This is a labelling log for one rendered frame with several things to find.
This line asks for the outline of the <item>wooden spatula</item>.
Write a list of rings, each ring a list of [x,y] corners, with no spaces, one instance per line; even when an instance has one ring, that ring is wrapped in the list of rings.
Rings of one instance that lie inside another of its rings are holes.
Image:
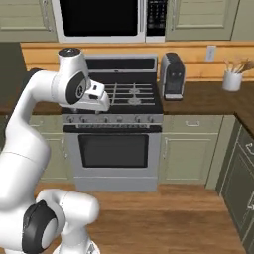
[[[254,61],[250,61],[248,60],[245,65],[243,66],[243,69],[240,71],[240,72],[244,72],[244,71],[247,71],[247,70],[250,70],[254,68]]]

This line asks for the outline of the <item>green wall cupboard door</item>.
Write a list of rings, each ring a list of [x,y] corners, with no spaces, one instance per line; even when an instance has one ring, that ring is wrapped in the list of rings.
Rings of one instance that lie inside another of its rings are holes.
[[[0,0],[0,42],[56,42],[51,0]]]
[[[254,41],[254,0],[240,0],[232,41]]]
[[[227,41],[239,0],[169,0],[167,41]]]

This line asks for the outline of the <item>dark green cupboard run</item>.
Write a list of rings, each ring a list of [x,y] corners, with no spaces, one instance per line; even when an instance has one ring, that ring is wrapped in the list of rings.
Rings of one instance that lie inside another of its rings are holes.
[[[254,254],[254,138],[238,119],[215,189],[224,200],[246,254]]]

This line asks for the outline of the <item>silver stove bottom drawer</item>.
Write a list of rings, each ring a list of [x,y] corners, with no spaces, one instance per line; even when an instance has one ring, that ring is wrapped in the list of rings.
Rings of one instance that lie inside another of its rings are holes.
[[[78,191],[156,191],[155,177],[84,177],[74,178]]]

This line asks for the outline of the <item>oven door with dark window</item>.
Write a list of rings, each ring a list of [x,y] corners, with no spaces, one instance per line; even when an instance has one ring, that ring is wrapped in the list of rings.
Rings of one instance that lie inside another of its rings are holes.
[[[162,128],[63,127],[76,178],[155,178]]]

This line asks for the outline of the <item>silver stove with oven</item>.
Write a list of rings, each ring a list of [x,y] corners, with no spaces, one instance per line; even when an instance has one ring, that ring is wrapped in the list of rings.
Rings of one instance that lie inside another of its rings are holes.
[[[89,76],[105,86],[106,112],[62,109],[78,191],[155,191],[163,106],[155,54],[87,55]]]

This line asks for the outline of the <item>black gas hob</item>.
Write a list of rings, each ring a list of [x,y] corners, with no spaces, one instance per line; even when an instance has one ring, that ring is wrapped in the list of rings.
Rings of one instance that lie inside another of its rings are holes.
[[[163,106],[154,73],[92,72],[103,83],[110,100],[105,114],[162,114]]]

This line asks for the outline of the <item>green base cupboard door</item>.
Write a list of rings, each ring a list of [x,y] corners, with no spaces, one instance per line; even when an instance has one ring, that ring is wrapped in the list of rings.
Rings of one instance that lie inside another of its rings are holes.
[[[72,180],[71,166],[68,159],[67,147],[64,141],[66,159],[62,153],[61,138],[63,134],[44,134],[44,138],[51,148],[51,158],[41,177],[41,181],[45,183],[70,183]]]
[[[168,153],[163,159],[165,137],[168,137]],[[163,184],[206,183],[217,142],[217,134],[163,134],[159,182]]]

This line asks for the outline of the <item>white utensil pot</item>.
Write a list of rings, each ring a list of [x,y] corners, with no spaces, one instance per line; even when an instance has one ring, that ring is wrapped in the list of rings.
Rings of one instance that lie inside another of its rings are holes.
[[[224,73],[222,88],[226,91],[238,91],[241,86],[242,74],[232,71]]]

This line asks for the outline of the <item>white wall outlet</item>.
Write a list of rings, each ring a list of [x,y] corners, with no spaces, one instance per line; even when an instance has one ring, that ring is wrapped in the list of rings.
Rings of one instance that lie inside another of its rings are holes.
[[[206,47],[206,56],[205,60],[207,62],[213,62],[215,56],[216,46],[207,46]]]

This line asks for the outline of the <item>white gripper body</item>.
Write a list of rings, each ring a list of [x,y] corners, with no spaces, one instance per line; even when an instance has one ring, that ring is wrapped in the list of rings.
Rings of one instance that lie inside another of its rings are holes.
[[[91,99],[90,95],[86,95],[75,107],[83,110],[107,111],[110,107],[110,102],[107,94],[103,94],[98,99]]]

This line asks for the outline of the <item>grey coffee machine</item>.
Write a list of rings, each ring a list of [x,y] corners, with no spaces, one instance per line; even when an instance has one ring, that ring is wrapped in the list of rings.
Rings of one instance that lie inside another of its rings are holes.
[[[161,60],[160,86],[166,100],[182,100],[186,68],[177,53],[165,53]]]

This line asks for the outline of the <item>green drawer front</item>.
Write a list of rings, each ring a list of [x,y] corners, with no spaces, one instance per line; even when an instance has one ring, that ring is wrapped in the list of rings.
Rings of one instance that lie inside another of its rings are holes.
[[[186,121],[199,121],[199,127],[188,127]],[[217,133],[222,121],[221,115],[165,115],[163,131],[173,133]]]
[[[59,115],[33,115],[29,124],[40,133],[61,133],[62,118]]]

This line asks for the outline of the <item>white microwave oven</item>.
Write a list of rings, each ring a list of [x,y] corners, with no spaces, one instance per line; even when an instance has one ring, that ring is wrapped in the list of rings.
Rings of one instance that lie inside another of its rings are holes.
[[[160,43],[168,0],[52,0],[61,43]]]

